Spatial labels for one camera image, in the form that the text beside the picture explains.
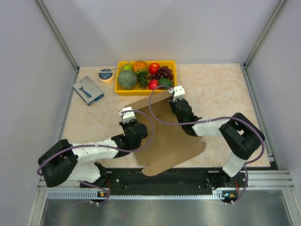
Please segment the brown cardboard box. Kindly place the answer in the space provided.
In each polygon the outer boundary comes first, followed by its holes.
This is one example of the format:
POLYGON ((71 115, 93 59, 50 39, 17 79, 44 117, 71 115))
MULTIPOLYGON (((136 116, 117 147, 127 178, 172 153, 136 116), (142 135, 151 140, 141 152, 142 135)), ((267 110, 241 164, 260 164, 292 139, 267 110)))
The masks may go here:
POLYGON ((187 135, 180 126, 165 125, 156 121, 149 111, 148 104, 149 98, 146 97, 127 105, 145 113, 154 123, 152 129, 151 122, 145 116, 135 114, 137 121, 148 129, 148 136, 142 141, 142 146, 146 145, 154 133, 150 144, 144 150, 134 153, 138 165, 144 167, 144 175, 158 175, 204 152, 206 142, 202 141, 201 137, 187 135))

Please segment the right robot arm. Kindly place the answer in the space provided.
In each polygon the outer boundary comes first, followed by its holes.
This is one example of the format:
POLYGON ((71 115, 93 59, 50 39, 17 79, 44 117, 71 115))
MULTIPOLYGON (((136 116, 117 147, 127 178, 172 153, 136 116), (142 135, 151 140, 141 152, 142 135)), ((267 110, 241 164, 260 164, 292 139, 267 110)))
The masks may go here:
POLYGON ((207 186, 212 190, 237 183, 237 174, 241 169, 263 156, 265 136, 243 114, 202 120, 192 112, 192 107, 185 99, 174 101, 169 98, 169 104, 186 134, 193 137, 223 137, 230 147, 231 154, 222 170, 209 173, 206 178, 207 186))

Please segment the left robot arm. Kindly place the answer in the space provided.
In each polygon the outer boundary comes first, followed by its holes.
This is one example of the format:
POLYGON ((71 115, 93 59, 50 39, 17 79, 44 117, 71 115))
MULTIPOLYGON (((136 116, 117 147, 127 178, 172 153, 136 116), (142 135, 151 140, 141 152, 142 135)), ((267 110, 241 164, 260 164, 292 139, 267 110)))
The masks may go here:
POLYGON ((117 159, 140 148, 148 135, 147 127, 131 120, 120 124, 123 134, 105 141, 89 144, 72 144, 59 140, 38 159, 38 174, 44 177, 47 187, 56 187, 66 181, 84 181, 103 186, 107 173, 100 159, 117 159))

